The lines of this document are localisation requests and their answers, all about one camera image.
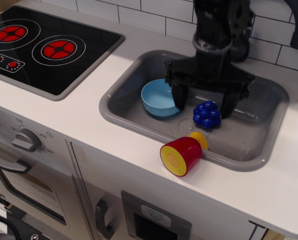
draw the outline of blue bowl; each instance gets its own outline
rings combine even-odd
[[[146,84],[141,91],[144,108],[152,115],[167,117],[180,110],[175,106],[171,87],[164,79],[157,79]]]

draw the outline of black stovetop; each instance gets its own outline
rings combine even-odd
[[[123,40],[117,33],[14,6],[0,14],[0,80],[60,100]]]

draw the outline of blue grapes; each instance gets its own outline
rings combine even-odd
[[[221,123],[221,114],[217,110],[217,104],[212,101],[205,101],[199,104],[193,110],[193,114],[193,121],[205,129],[210,129]]]

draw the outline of wooden edge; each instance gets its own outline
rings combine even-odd
[[[264,237],[262,238],[262,240],[284,240],[285,239],[285,236],[275,232],[275,231],[272,231],[272,230],[268,230]]]
[[[13,4],[19,2],[20,0],[0,0],[0,12],[3,12]]]

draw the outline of gray handle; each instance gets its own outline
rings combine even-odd
[[[16,162],[9,162],[0,157],[0,169],[16,174],[26,174],[31,169],[31,166],[21,159]]]
[[[100,199],[98,204],[95,206],[95,226],[101,236],[110,240],[114,234],[114,230],[110,225],[105,226],[104,216],[107,211],[107,203]]]

